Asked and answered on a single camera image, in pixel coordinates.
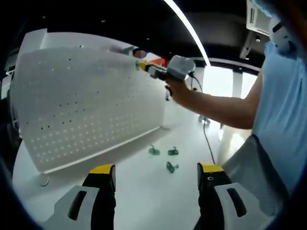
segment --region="light blue shirt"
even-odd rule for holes
[[[292,193],[307,162],[307,66],[298,57],[279,55],[272,42],[265,55],[252,133]]]

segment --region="white ceiling light strip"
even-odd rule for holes
[[[193,37],[194,41],[196,42],[196,45],[198,46],[198,48],[201,51],[201,55],[203,57],[203,59],[206,62],[207,66],[211,66],[210,61],[208,59],[208,56],[206,54],[205,49],[202,46],[201,40],[199,39],[199,37],[197,36],[197,33],[195,32],[193,26],[191,25],[191,23],[188,21],[188,19],[186,18],[186,16],[184,15],[184,13],[181,11],[181,9],[176,5],[176,3],[173,0],[163,0],[170,8],[172,8],[172,10],[175,12],[175,14],[177,14],[177,16],[179,17],[179,19],[182,21],[182,23],[185,25],[185,27],[188,29],[188,31],[190,32],[191,36]]]

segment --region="white table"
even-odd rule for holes
[[[147,136],[98,157],[48,175],[49,184],[40,187],[39,172],[22,142],[17,154],[13,185],[26,210],[36,221],[48,219],[54,204],[75,184],[82,184],[95,166],[116,164],[116,230],[188,230],[199,216],[197,163],[212,163],[198,115],[169,101],[165,126]],[[208,130],[212,150],[218,148],[218,124]],[[159,156],[148,153],[153,144]],[[178,156],[167,151],[176,146]],[[178,164],[173,174],[166,162]]]

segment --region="ceiling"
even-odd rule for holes
[[[175,0],[198,34],[209,58],[246,63],[260,68],[268,37],[246,29],[246,0]],[[162,0],[103,1],[64,6],[55,1],[38,6],[31,16],[16,15],[7,34],[18,50],[26,32],[79,32],[124,41],[170,59],[174,54],[201,57],[189,32]]]

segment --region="hand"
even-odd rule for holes
[[[174,80],[171,78],[166,79],[168,86],[165,88],[170,91],[170,95],[177,103],[180,103],[182,98],[184,98],[186,92],[189,91],[187,85],[183,81]]]

